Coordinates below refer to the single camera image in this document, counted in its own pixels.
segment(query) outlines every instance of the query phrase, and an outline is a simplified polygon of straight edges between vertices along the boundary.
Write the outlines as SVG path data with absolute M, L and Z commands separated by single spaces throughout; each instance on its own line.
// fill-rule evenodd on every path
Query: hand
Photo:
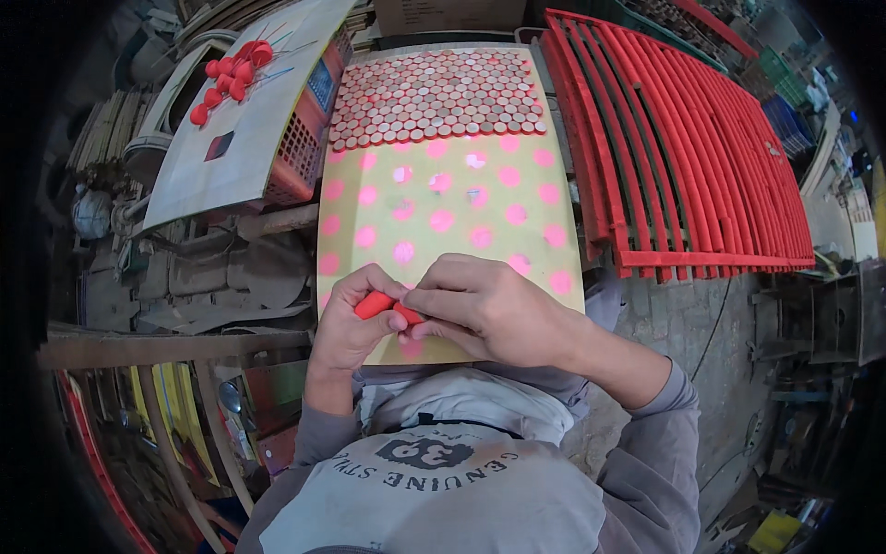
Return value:
M 354 313 L 357 303 L 371 291 L 400 299 L 408 289 L 375 263 L 339 280 L 332 287 L 330 300 L 317 325 L 309 371 L 351 378 L 382 338 L 406 329 L 406 318 L 392 309 L 365 321 Z
M 573 350 L 576 317 L 586 319 L 507 263 L 467 254 L 441 255 L 402 303 L 432 317 L 406 331 L 412 339 L 444 337 L 477 358 L 520 367 L 561 363 Z

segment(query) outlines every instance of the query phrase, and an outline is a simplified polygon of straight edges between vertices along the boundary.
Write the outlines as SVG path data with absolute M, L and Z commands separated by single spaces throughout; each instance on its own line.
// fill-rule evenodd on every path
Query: white board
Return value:
M 299 95 L 353 5 L 354 0 L 302 0 L 243 32 L 230 52 L 259 38 L 263 29 L 262 38 L 283 25 L 269 39 L 274 42 L 291 32 L 274 44 L 275 52 L 290 53 L 275 57 L 260 73 L 271 75 L 293 69 L 257 83 L 242 102 L 226 98 L 210 111 L 209 121 L 202 128 L 190 119 L 182 122 L 157 175 L 143 229 L 264 196 L 277 146 Z M 207 79 L 188 109 L 189 115 L 213 86 L 214 80 Z M 234 136 L 225 154 L 205 161 L 213 140 L 231 131 Z

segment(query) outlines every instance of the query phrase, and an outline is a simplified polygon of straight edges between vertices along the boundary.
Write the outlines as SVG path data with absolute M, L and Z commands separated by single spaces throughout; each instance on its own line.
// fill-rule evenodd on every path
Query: blue crate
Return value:
M 311 89 L 311 92 L 314 93 L 314 97 L 317 99 L 317 104 L 321 107 L 323 112 L 329 114 L 332 111 L 332 93 L 335 89 L 335 82 L 332 80 L 330 70 L 327 69 L 326 64 L 323 63 L 323 58 L 317 60 L 317 65 L 314 66 L 314 71 L 312 71 L 311 76 L 307 78 L 307 86 Z
M 766 100 L 763 104 L 763 113 L 766 114 L 766 118 L 781 141 L 784 152 L 790 158 L 794 158 L 799 153 L 815 146 L 815 139 L 812 138 L 812 132 L 806 125 L 803 116 L 797 113 L 781 96 L 776 94 Z

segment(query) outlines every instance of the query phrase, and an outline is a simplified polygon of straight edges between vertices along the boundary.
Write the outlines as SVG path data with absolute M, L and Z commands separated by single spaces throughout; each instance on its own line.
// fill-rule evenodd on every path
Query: cardboard box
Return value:
M 425 31 L 513 31 L 526 0 L 375 0 L 382 36 Z

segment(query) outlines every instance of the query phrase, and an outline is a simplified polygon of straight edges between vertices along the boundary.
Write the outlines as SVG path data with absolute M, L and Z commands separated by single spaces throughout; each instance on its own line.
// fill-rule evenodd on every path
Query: pink dot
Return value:
M 464 162 L 469 168 L 480 169 L 486 165 L 486 155 L 482 152 L 471 152 L 464 157 Z
M 493 232 L 486 227 L 477 227 L 470 232 L 470 242 L 477 248 L 486 248 L 493 242 Z
M 317 272 L 320 275 L 333 275 L 338 270 L 338 254 L 327 252 L 317 262 Z
M 511 204 L 504 211 L 504 217 L 511 225 L 522 225 L 526 221 L 526 208 L 519 204 Z
M 499 138 L 501 149 L 508 154 L 512 154 L 520 147 L 520 139 L 516 135 L 503 135 Z
M 489 201 L 489 191 L 485 186 L 475 186 L 468 189 L 468 201 L 474 207 L 481 207 Z
M 412 200 L 403 199 L 401 203 L 394 208 L 393 217 L 400 221 L 409 219 L 412 213 L 416 211 L 416 204 Z
M 556 204 L 560 201 L 560 189 L 555 184 L 544 183 L 539 187 L 539 196 L 545 204 Z
M 455 222 L 455 217 L 446 210 L 437 210 L 431 214 L 431 229 L 438 233 L 442 233 L 452 227 L 453 222 Z
M 327 200 L 334 200 L 345 191 L 345 182 L 341 179 L 330 179 L 323 184 L 323 196 Z
M 514 268 L 514 271 L 526 277 L 529 275 L 529 269 L 532 268 L 532 264 L 529 262 L 529 258 L 526 257 L 526 254 L 514 254 L 508 258 L 508 265 Z
M 446 153 L 446 141 L 442 139 L 432 140 L 424 151 L 431 158 L 439 158 Z
M 363 157 L 360 158 L 360 169 L 364 171 L 369 171 L 372 169 L 372 166 L 376 165 L 376 155 L 372 153 L 363 154 Z
M 516 187 L 520 184 L 520 172 L 517 168 L 501 168 L 499 169 L 499 180 L 506 187 Z
M 572 290 L 572 277 L 567 271 L 557 271 L 550 279 L 551 289 L 557 294 L 566 294 Z
M 368 184 L 360 189 L 360 195 L 357 197 L 357 199 L 364 206 L 368 206 L 376 201 L 376 196 L 376 187 Z
M 354 243 L 360 248 L 369 248 L 376 242 L 376 230 L 372 227 L 360 227 L 354 233 Z
M 554 154 L 552 154 L 550 150 L 544 148 L 539 148 L 533 152 L 532 158 L 535 160 L 535 163 L 543 168 L 550 168 L 554 165 Z
M 397 263 L 408 263 L 412 256 L 416 255 L 416 248 L 411 242 L 399 242 L 393 248 L 393 259 Z
M 345 158 L 347 154 L 347 150 L 343 150 L 341 152 L 330 152 L 326 156 L 326 163 L 339 163 L 341 160 Z
M 324 235 L 334 235 L 338 232 L 339 227 L 341 227 L 341 220 L 337 215 L 330 215 L 320 224 L 320 232 Z
M 400 347 L 400 353 L 403 354 L 404 358 L 417 358 L 422 354 L 422 341 L 421 340 L 412 340 L 406 344 L 397 343 L 397 346 Z
M 412 178 L 412 168 L 409 166 L 402 166 L 400 168 L 396 168 L 393 171 L 393 180 L 396 183 L 404 184 L 406 181 Z
M 431 177 L 429 185 L 434 192 L 446 192 L 452 186 L 452 176 L 448 173 L 438 173 Z
M 557 224 L 545 227 L 545 240 L 554 248 L 559 248 L 566 242 L 566 231 Z

